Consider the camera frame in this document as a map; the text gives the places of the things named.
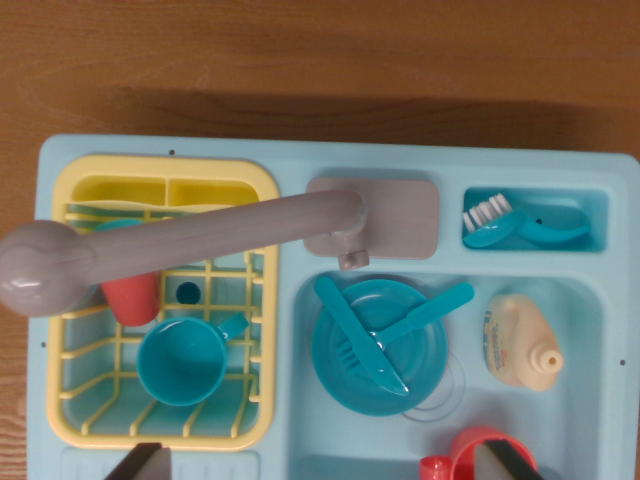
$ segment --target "bottle label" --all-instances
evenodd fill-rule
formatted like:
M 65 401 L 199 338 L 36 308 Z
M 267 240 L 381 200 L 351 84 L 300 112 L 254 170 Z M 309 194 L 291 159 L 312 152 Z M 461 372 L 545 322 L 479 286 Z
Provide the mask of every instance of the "bottle label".
M 484 360 L 487 368 L 494 375 L 501 375 L 508 371 L 510 358 L 504 349 L 504 332 L 499 322 L 491 321 L 492 312 L 484 314 Z

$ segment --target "soap bottle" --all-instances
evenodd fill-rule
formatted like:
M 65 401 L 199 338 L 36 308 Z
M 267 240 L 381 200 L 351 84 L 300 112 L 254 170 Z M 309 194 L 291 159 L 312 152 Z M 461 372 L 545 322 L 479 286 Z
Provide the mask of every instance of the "soap bottle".
M 484 317 L 484 356 L 489 371 L 515 387 L 553 386 L 564 358 L 536 304 L 526 295 L 497 295 Z

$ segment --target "wooden table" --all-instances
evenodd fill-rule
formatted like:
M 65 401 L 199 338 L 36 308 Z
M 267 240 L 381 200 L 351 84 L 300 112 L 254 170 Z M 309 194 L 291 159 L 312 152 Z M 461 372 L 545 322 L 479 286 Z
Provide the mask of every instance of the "wooden table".
M 640 4 L 609 5 L 0 0 L 0 234 L 62 132 L 640 158 Z M 27 324 L 0 322 L 0 478 L 24 478 Z

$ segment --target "teal plate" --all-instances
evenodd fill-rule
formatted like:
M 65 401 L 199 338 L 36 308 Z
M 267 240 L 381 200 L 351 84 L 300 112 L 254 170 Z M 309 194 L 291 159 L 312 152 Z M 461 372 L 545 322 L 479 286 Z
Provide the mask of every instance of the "teal plate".
M 369 332 L 384 330 L 427 301 L 408 285 L 384 279 L 356 283 L 342 294 Z M 336 353 L 345 340 L 342 329 L 323 309 L 311 347 L 316 373 L 336 401 L 364 415 L 397 415 L 415 408 L 433 393 L 447 366 L 449 349 L 442 320 L 407 333 L 385 349 L 385 355 L 409 387 L 406 397 L 380 387 L 363 368 L 349 373 Z

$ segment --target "teal knife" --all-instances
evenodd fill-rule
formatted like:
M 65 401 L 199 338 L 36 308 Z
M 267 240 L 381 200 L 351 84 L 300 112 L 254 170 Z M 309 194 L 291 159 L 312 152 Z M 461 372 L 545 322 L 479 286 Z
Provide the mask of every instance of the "teal knife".
M 351 341 L 353 353 L 371 378 L 382 388 L 396 395 L 409 395 L 409 389 L 376 341 L 364 329 L 333 280 L 329 277 L 319 278 L 316 280 L 315 291 Z

